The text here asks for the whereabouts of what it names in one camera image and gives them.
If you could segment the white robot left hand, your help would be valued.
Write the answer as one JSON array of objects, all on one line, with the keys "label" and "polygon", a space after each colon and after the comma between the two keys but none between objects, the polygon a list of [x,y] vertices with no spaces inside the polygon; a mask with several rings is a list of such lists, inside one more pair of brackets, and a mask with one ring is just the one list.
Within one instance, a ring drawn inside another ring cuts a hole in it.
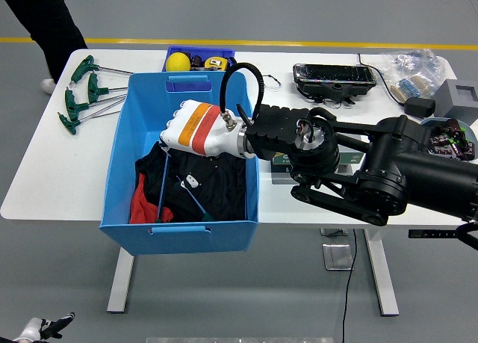
[{"label": "white robot left hand", "polygon": [[48,339],[61,339],[61,330],[66,328],[75,318],[75,313],[70,312],[56,321],[46,318],[32,318],[16,337],[14,342],[46,342]]}]

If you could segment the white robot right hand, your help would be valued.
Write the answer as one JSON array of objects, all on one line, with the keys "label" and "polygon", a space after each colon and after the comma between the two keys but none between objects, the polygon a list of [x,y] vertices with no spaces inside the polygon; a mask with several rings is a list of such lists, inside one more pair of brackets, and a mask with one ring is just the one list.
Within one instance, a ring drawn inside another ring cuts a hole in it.
[{"label": "white robot right hand", "polygon": [[231,111],[223,113],[218,105],[189,99],[173,113],[159,134],[159,144],[170,155],[176,150],[207,158],[224,153],[249,158],[243,148],[242,130],[243,121]]}]

